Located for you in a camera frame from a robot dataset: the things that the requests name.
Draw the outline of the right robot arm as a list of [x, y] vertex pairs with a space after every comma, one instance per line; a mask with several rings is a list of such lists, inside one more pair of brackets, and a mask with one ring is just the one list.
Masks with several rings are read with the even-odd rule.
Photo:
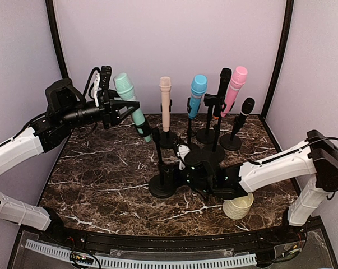
[[327, 196], [338, 191], [338, 147], [333, 141], [333, 137], [311, 130], [305, 140], [285, 151], [222, 167], [213, 152], [192, 150], [177, 140], [174, 152], [179, 163], [164, 165], [160, 171], [167, 188], [188, 185], [223, 199], [223, 212], [233, 220], [248, 214], [254, 191], [289, 178], [309, 176], [297, 200], [284, 213], [284, 224], [275, 232], [280, 243], [287, 243]]

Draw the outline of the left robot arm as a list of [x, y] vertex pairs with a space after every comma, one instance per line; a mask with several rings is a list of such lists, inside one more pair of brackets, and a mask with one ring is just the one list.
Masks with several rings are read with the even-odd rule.
[[[45, 90], [47, 110], [26, 123], [15, 136], [0, 144], [0, 175], [27, 159], [58, 147], [76, 127], [102, 122], [104, 128], [120, 124], [140, 107], [125, 101], [108, 88], [87, 101], [69, 78], [56, 81]], [[49, 207], [29, 205], [0, 192], [0, 220], [43, 231], [56, 244], [68, 240], [68, 231], [58, 214]]]

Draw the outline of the black stand of green microphone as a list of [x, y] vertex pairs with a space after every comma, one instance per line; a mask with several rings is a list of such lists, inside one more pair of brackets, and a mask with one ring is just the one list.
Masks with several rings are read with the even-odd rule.
[[149, 181], [149, 192], [152, 196], [165, 199], [169, 198], [175, 193], [175, 188], [172, 183], [168, 182], [169, 176], [165, 172], [165, 164], [163, 162], [161, 148], [160, 148], [160, 133], [158, 127], [151, 127], [148, 120], [144, 118], [142, 124], [135, 124], [135, 128], [140, 137], [146, 137], [151, 135], [156, 146], [156, 152], [158, 155], [158, 175], [153, 176]]

